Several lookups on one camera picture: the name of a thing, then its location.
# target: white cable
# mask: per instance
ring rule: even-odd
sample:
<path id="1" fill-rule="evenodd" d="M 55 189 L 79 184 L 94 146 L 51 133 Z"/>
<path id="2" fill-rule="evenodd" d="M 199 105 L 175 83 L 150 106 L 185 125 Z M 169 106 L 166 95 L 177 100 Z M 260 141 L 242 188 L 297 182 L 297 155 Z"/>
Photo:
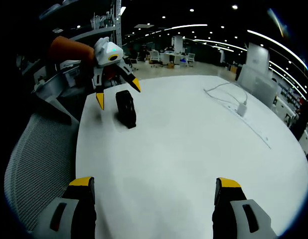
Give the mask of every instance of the white cable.
<path id="1" fill-rule="evenodd" d="M 205 93 L 208 94 L 208 92 L 210 92 L 210 91 L 212 91 L 212 90 L 215 90 L 215 89 L 217 89 L 217 88 L 220 87 L 220 86 L 224 86 L 224 85 L 228 85 L 228 84 L 233 84 L 233 85 L 235 85 L 235 86 L 237 86 L 237 87 L 239 87 L 240 89 L 243 90 L 243 92 L 244 92 L 245 95 L 246 95 L 246 99 L 245 99 L 245 101 L 244 101 L 244 105 L 246 105 L 246 104 L 247 104 L 247 99 L 248 99 L 247 93 L 245 92 L 245 90 L 244 90 L 243 88 L 241 88 L 240 85 L 238 85 L 238 84 L 236 84 L 236 83 L 233 83 L 233 82 L 226 82 L 226 83 L 220 84 L 220 85 L 218 85 L 218 86 L 215 86 L 214 88 L 209 89 L 209 90 L 204 89 L 204 91 L 205 91 Z M 232 94 L 230 94 L 230 93 L 228 93 L 228 92 L 226 92 L 226 91 L 224 91 L 224 92 L 227 93 L 227 94 L 229 94 L 231 97 L 233 97 L 239 104 L 241 103 L 241 102 L 239 102 Z"/>
<path id="2" fill-rule="evenodd" d="M 227 103 L 230 103 L 230 104 L 233 104 L 233 105 L 234 105 L 234 103 L 232 103 L 232 102 L 230 102 L 230 101 L 222 100 L 222 99 L 220 99 L 220 98 L 217 98 L 217 97 L 212 96 L 211 94 L 209 94 L 208 90 L 206 90 L 206 89 L 204 89 L 204 92 L 205 92 L 206 94 L 208 94 L 211 98 L 214 98 L 214 99 L 216 99 L 216 100 L 223 101 L 223 102 L 227 102 Z"/>

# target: charger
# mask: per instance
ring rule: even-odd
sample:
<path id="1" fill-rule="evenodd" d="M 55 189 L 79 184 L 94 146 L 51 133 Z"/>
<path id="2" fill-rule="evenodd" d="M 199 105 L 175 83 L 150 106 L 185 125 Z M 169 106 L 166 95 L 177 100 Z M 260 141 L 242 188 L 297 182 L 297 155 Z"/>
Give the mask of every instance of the charger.
<path id="1" fill-rule="evenodd" d="M 238 109 L 237 109 L 237 114 L 239 114 L 241 117 L 244 117 L 246 110 L 247 110 L 247 101 L 244 103 L 239 103 Z"/>

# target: white table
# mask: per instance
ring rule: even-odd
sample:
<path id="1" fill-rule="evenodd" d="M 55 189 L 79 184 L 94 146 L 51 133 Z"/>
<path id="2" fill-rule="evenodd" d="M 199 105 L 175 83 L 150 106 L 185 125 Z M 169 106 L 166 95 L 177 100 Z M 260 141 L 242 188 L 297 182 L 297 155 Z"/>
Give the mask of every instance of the white table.
<path id="1" fill-rule="evenodd" d="M 290 106 L 280 97 L 277 97 L 276 110 L 278 112 L 278 117 L 284 121 L 286 115 L 292 119 L 296 116 L 296 113 L 290 108 Z"/>
<path id="2" fill-rule="evenodd" d="M 170 56 L 173 56 L 174 57 L 174 60 L 173 62 L 174 63 L 177 63 L 181 60 L 181 58 L 186 58 L 187 56 L 184 56 L 182 54 L 175 54 L 175 53 L 160 53 L 160 60 L 162 61 L 162 63 L 164 65 L 166 65 L 167 63 L 169 63 L 169 57 Z"/>
<path id="3" fill-rule="evenodd" d="M 308 190 L 308 163 L 292 133 L 265 105 L 248 95 L 245 118 L 207 96 L 225 80 L 175 76 L 140 81 L 138 93 L 124 84 L 105 90 L 105 110 L 95 95 L 83 110 L 76 152 L 76 177 L 95 178 L 96 238 L 106 219 L 115 239 L 212 238 L 217 177 L 236 180 L 248 199 L 271 217 L 281 235 Z M 134 98 L 137 126 L 115 117 L 115 93 Z M 227 85 L 238 100 L 245 94 Z M 235 101 L 222 91 L 213 96 Z"/>

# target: office chair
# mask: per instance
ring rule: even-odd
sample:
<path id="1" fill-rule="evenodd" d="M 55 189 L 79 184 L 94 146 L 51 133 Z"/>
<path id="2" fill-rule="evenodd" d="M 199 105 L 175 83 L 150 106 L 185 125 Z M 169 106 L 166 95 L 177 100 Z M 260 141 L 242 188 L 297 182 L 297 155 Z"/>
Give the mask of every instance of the office chair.
<path id="1" fill-rule="evenodd" d="M 187 56 L 187 65 L 190 66 L 190 62 L 193 63 L 194 62 L 194 57 L 195 57 L 195 54 L 193 53 L 189 53 L 188 56 Z"/>
<path id="2" fill-rule="evenodd" d="M 160 57 L 159 57 L 159 52 L 158 51 L 151 51 L 150 52 L 150 61 L 156 61 L 158 62 L 160 60 Z"/>
<path id="3" fill-rule="evenodd" d="M 43 209 L 55 197 L 62 197 L 75 179 L 79 122 L 53 96 L 46 101 L 70 116 L 71 123 L 32 114 L 4 176 L 7 202 L 28 231 L 34 229 Z"/>
<path id="4" fill-rule="evenodd" d="M 137 71 L 138 68 L 134 67 L 133 64 L 138 64 L 138 59 L 139 59 L 139 52 L 138 52 L 138 55 L 136 57 L 136 59 L 133 59 L 133 58 L 130 58 L 130 61 L 132 63 L 132 71 Z"/>

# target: white chair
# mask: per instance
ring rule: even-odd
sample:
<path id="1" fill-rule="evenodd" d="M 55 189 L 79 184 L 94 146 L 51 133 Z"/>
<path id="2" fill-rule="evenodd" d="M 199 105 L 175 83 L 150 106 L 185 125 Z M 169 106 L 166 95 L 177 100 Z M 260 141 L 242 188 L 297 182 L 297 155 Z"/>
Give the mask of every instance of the white chair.
<path id="1" fill-rule="evenodd" d="M 150 52 L 150 61 L 160 61 L 160 56 L 158 51 L 151 51 Z M 161 66 L 158 63 L 154 63 L 151 67 L 158 67 Z"/>
<path id="2" fill-rule="evenodd" d="M 79 122 L 55 98 L 47 100 L 71 118 L 60 123 L 34 113 L 15 145 L 4 176 L 4 194 L 28 231 L 55 198 L 62 197 L 75 179 L 75 151 Z"/>
<path id="3" fill-rule="evenodd" d="M 188 65 L 188 66 L 190 66 L 190 65 L 189 65 L 190 62 L 191 62 L 191 63 L 194 62 L 194 58 L 195 58 L 195 54 L 193 54 L 193 53 L 189 53 L 189 54 L 188 54 L 188 56 L 187 56 L 187 65 Z"/>
<path id="4" fill-rule="evenodd" d="M 151 51 L 150 52 L 150 61 L 159 61 L 159 52 Z"/>

